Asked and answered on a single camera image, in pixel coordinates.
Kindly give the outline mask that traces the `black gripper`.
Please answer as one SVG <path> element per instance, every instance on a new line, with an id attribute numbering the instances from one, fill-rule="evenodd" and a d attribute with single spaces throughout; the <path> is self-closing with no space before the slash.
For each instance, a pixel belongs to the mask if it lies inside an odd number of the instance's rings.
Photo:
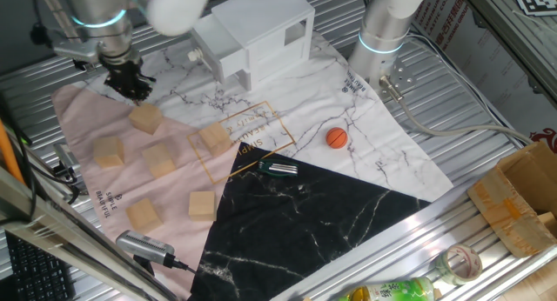
<path id="1" fill-rule="evenodd" d="M 155 78 L 140 76 L 143 66 L 141 57 L 126 61 L 123 64 L 109 64 L 106 57 L 100 57 L 100 63 L 108 70 L 104 84 L 121 96 L 129 96 L 129 91 L 125 86 L 131 86 L 130 99 L 134 102 L 143 102 L 151 94 Z"/>

